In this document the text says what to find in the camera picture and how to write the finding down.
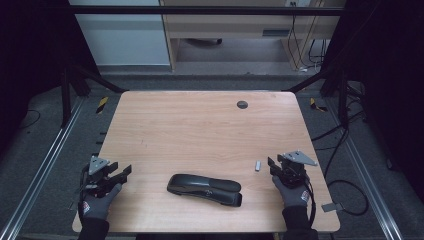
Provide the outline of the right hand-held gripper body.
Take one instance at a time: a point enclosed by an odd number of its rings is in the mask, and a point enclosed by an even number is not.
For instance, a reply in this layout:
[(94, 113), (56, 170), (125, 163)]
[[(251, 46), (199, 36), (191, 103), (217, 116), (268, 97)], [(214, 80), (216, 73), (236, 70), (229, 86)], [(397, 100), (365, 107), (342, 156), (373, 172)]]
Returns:
[(281, 182), (288, 188), (296, 188), (306, 180), (305, 166), (316, 166), (317, 162), (300, 150), (278, 155), (281, 164)]

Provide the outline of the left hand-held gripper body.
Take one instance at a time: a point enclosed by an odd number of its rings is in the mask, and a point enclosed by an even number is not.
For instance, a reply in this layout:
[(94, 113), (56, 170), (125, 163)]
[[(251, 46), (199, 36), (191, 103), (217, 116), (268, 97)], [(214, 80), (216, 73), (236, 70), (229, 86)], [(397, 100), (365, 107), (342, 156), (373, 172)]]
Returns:
[(96, 197), (105, 196), (109, 192), (107, 184), (111, 174), (108, 172), (110, 164), (109, 160), (92, 156), (88, 169), (83, 171), (82, 189)]

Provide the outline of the black stapler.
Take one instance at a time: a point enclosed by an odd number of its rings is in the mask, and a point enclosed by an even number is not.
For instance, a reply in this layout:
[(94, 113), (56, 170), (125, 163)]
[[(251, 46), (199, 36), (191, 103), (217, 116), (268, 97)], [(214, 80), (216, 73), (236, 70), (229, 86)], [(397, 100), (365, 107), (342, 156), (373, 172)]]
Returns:
[(242, 204), (241, 185), (233, 180), (175, 174), (168, 182), (167, 191), (176, 195), (211, 200), (226, 206), (240, 207)]

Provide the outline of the person's right hand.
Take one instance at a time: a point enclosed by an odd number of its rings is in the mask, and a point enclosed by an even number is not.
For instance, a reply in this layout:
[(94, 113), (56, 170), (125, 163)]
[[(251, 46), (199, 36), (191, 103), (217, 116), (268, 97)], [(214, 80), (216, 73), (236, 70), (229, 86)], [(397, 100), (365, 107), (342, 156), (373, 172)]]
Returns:
[(306, 207), (308, 205), (310, 194), (304, 185), (291, 189), (286, 187), (277, 176), (272, 177), (272, 182), (278, 189), (285, 208), (293, 206)]

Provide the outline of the person's left hand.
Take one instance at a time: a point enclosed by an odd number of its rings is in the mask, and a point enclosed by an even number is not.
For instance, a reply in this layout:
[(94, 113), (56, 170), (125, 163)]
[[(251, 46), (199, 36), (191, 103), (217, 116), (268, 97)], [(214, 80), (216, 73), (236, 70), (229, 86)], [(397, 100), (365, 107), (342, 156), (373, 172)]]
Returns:
[(82, 218), (106, 220), (110, 205), (121, 189), (122, 185), (116, 184), (108, 194), (101, 198), (90, 194), (86, 195), (82, 201)]

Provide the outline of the yellow black striped tape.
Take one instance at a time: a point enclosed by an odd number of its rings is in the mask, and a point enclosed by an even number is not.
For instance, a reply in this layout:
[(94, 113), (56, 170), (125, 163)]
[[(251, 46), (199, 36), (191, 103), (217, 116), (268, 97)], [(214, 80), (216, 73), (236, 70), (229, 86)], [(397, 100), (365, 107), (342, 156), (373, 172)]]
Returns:
[(109, 97), (102, 97), (101, 98), (101, 100), (98, 104), (98, 107), (96, 109), (96, 114), (101, 114), (103, 112), (103, 109), (104, 109), (108, 99), (109, 99)]

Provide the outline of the yellow clamp right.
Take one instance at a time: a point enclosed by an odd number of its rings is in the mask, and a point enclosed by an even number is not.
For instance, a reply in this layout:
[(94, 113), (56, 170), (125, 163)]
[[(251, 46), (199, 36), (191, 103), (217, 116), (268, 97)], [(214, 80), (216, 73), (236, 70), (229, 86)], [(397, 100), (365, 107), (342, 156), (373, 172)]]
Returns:
[(310, 107), (311, 109), (320, 111), (320, 112), (327, 112), (328, 109), (326, 107), (320, 107), (316, 104), (316, 101), (314, 98), (310, 98)]

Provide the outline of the black metal stand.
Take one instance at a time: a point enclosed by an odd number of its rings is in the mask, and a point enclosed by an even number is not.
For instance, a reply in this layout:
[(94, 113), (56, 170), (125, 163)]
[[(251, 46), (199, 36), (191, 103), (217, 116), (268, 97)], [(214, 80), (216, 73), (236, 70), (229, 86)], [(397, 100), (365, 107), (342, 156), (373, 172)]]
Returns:
[(315, 75), (289, 88), (288, 92), (297, 93), (321, 79), (324, 79), (320, 90), (322, 96), (330, 96), (335, 90), (338, 90), (338, 120), (342, 127), (347, 129), (349, 125), (347, 111), (348, 83), (347, 75), (343, 70), (334, 70), (331, 68), (320, 70)]
[(126, 89), (104, 79), (99, 73), (89, 71), (82, 66), (72, 65), (65, 68), (61, 73), (61, 93), (62, 93), (62, 124), (65, 127), (71, 119), (71, 99), (70, 87), (73, 87), (78, 96), (87, 96), (91, 88), (86, 80), (90, 79), (106, 87), (115, 93), (124, 93)]

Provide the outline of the white cabinet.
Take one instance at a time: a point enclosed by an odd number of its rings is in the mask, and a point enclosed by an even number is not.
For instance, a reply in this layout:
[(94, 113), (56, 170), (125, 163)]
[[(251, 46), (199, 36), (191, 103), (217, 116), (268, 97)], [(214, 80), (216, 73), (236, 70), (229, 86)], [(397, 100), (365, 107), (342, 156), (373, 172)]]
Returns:
[(161, 15), (76, 14), (98, 66), (169, 66)]

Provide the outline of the light wooden desk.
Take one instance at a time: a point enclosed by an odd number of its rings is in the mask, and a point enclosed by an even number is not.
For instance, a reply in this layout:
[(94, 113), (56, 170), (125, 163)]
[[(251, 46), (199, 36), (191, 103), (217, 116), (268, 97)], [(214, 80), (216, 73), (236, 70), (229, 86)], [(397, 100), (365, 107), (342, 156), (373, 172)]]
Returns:
[[(346, 0), (159, 0), (161, 6), (343, 7)], [(337, 16), (165, 15), (169, 39), (259, 39), (282, 42), (290, 65), (306, 66), (306, 53), (315, 39), (329, 39)]]

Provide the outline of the aluminium floor rail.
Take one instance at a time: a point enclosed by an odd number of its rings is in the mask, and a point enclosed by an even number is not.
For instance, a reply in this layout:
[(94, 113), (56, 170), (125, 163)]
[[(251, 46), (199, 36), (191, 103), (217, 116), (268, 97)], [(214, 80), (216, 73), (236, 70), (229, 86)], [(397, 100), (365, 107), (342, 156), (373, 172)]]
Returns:
[[(325, 99), (325, 103), (329, 107), (329, 111), (335, 123), (341, 123), (341, 120), (339, 120), (338, 114), (336, 113), (338, 105), (336, 106), (335, 100)], [(363, 109), (359, 103), (354, 103), (353, 100), (348, 101), (347, 107), (342, 107), (342, 110), (347, 110), (348, 126), (350, 126), (350, 123), (354, 123), (354, 120), (349, 120), (350, 118), (358, 118), (353, 117), (354, 114), (358, 113), (359, 117), (363, 117), (364, 114), (359, 113), (360, 111), (363, 111)], [(347, 136), (344, 137), (346, 152), (361, 184), (362, 190), (367, 196), (369, 208), (371, 209), (369, 211), (371, 211), (375, 216), (379, 228), (384, 234), (385, 240), (404, 240), (398, 224), (390, 212), (388, 205), (383, 198), (383, 195), (378, 189), (374, 178), (371, 176), (371, 173), (368, 171), (363, 161), (359, 149), (357, 148), (354, 139), (350, 134), (352, 132), (353, 127), (349, 127), (349, 133), (347, 133)]]
[(15, 240), (18, 236), (18, 233), (32, 210), (35, 201), (37, 200), (58, 156), (62, 151), (85, 102), (85, 97), (76, 98), (71, 110), (70, 119), (57, 133), (41, 165), (38, 167), (35, 176), (32, 178), (31, 183), (20, 200), (19, 205), (0, 232), (0, 240)]

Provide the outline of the black horizontal frame bar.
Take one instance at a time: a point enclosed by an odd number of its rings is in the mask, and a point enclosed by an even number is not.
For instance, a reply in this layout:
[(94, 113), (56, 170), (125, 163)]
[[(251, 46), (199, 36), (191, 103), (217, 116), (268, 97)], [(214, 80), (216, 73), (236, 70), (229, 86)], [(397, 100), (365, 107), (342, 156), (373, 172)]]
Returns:
[(152, 15), (295, 15), (341, 16), (340, 7), (242, 7), (242, 6), (84, 6), (71, 5), (75, 14), (152, 14)]

